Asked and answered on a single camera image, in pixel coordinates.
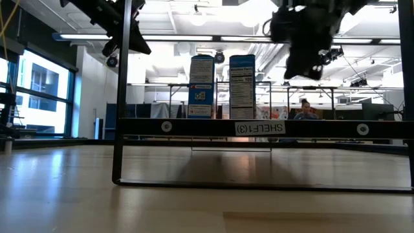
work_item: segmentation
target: woman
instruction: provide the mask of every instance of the woman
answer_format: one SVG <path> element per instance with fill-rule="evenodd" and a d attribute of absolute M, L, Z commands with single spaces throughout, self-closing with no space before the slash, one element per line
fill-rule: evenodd
<path fill-rule="evenodd" d="M 302 112 L 298 113 L 294 120 L 317 120 L 318 117 L 311 113 L 311 104 L 306 99 L 303 99 L 301 102 Z"/>

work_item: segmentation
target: monitor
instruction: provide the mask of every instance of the monitor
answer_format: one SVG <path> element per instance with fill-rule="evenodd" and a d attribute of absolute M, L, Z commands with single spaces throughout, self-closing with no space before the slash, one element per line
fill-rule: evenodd
<path fill-rule="evenodd" d="M 394 106 L 391 104 L 362 103 L 364 120 L 395 120 Z"/>

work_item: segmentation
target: cable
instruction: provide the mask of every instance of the cable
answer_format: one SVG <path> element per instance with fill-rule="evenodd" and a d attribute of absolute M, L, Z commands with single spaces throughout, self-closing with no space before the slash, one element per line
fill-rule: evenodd
<path fill-rule="evenodd" d="M 264 36 L 268 36 L 270 34 L 270 28 L 269 28 L 269 31 L 265 33 L 265 27 L 271 21 L 272 21 L 272 18 L 268 19 L 265 23 L 263 23 L 263 26 L 261 27 L 261 33 L 263 33 Z"/>
<path fill-rule="evenodd" d="M 17 0 L 17 1 L 16 1 L 16 4 L 14 5 L 14 8 L 13 8 L 13 10 L 12 10 L 12 13 L 10 14 L 10 16 L 8 17 L 8 19 L 6 20 L 5 25 L 4 25 L 3 27 L 1 27 L 0 36 L 2 36 L 2 35 L 6 32 L 7 26 L 8 26 L 8 24 L 11 22 L 11 20 L 12 20 L 12 18 L 13 18 L 13 16 L 14 16 L 14 14 L 15 14 L 15 12 L 16 12 L 16 10 L 17 10 L 18 6 L 19 6 L 19 3 L 20 3 L 20 0 Z"/>
<path fill-rule="evenodd" d="M 0 5 L 0 24 L 1 24 L 2 30 L 5 31 L 7 25 L 4 25 L 3 24 L 3 13 L 2 13 L 1 5 Z M 0 35 L 0 37 L 3 38 L 3 48 L 5 50 L 5 58 L 6 58 L 6 61 L 8 62 L 6 35 L 3 34 L 3 36 Z M 10 90 L 12 91 L 12 94 L 14 94 L 14 83 L 13 83 L 13 79 L 10 79 L 9 82 L 10 82 Z"/>
<path fill-rule="evenodd" d="M 6 23 L 5 24 L 3 22 L 3 11 L 2 11 L 1 5 L 0 5 L 0 24 L 1 24 L 0 37 L 2 37 L 2 39 L 3 39 L 3 48 L 5 50 L 5 58 L 6 58 L 6 61 L 7 62 L 9 62 L 9 61 L 8 61 L 8 56 L 7 56 L 7 44 L 6 44 L 6 35 L 5 35 L 5 32 L 6 32 L 6 29 L 7 29 L 8 24 L 10 23 L 11 19 L 13 18 L 14 14 L 15 14 L 15 12 L 17 10 L 17 7 L 19 6 L 19 3 L 20 3 L 20 0 L 17 0 L 16 1 L 16 4 L 14 5 L 14 8 L 13 8 L 12 13 L 10 14 L 10 16 L 8 17 L 8 19 L 6 20 Z M 9 83 L 10 83 L 10 90 L 11 90 L 12 94 L 15 94 L 15 92 L 14 92 L 14 83 L 13 83 L 13 79 L 12 78 L 9 79 Z M 17 108 L 17 105 L 14 106 L 13 115 L 15 115 L 16 113 L 17 113 L 17 117 L 19 118 L 20 125 L 22 126 L 23 123 L 21 121 L 20 113 L 19 113 L 19 109 Z"/>
<path fill-rule="evenodd" d="M 364 78 L 362 78 L 361 76 L 360 76 L 360 74 L 354 69 L 354 67 L 349 63 L 349 61 L 348 61 L 348 59 L 345 57 L 345 56 L 343 56 L 343 58 L 345 59 L 345 61 L 348 63 L 348 65 L 350 66 L 350 68 L 352 68 L 352 70 L 355 72 L 355 74 L 358 76 L 358 77 L 360 77 L 361 79 L 364 79 Z M 367 86 L 369 87 L 369 88 L 371 88 L 379 97 L 381 97 L 381 99 L 383 99 L 385 102 L 387 102 L 388 104 L 391 104 L 397 111 L 399 111 L 399 109 L 397 109 L 397 107 L 395 107 L 392 103 L 390 103 L 388 100 L 386 100 L 385 98 L 384 98 L 384 96 L 382 95 L 382 94 L 380 94 L 380 93 L 378 93 L 378 91 L 376 91 L 374 88 L 372 88 L 370 85 L 368 85 L 368 82 L 367 82 Z"/>

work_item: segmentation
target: nutrition facts label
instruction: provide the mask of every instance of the nutrition facts label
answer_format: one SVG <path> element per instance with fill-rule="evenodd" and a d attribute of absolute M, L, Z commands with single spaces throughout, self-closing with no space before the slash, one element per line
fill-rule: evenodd
<path fill-rule="evenodd" d="M 254 68 L 230 68 L 231 119 L 253 119 L 255 108 Z"/>
<path fill-rule="evenodd" d="M 212 83 L 213 62 L 208 59 L 192 59 L 190 83 Z"/>

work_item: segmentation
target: window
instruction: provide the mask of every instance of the window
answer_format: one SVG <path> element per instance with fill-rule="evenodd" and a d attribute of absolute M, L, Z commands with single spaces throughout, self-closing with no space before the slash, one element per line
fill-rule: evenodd
<path fill-rule="evenodd" d="M 15 118 L 14 124 L 40 133 L 65 132 L 66 103 L 20 92 L 16 95 L 17 110 L 22 118 Z"/>
<path fill-rule="evenodd" d="M 18 71 L 19 117 L 14 118 L 14 124 L 38 133 L 70 133 L 65 128 L 70 129 L 70 122 L 66 123 L 72 111 L 68 88 L 72 87 L 69 82 L 73 82 L 73 74 L 27 50 L 20 56 Z"/>
<path fill-rule="evenodd" d="M 69 71 L 32 52 L 20 56 L 17 86 L 67 98 Z"/>
<path fill-rule="evenodd" d="M 6 93 L 6 89 L 3 88 L 3 87 L 0 87 L 0 93 Z M 5 105 L 4 104 L 0 104 L 0 109 L 3 109 L 3 108 L 5 108 Z"/>
<path fill-rule="evenodd" d="M 7 82 L 8 62 L 0 58 L 0 82 Z"/>

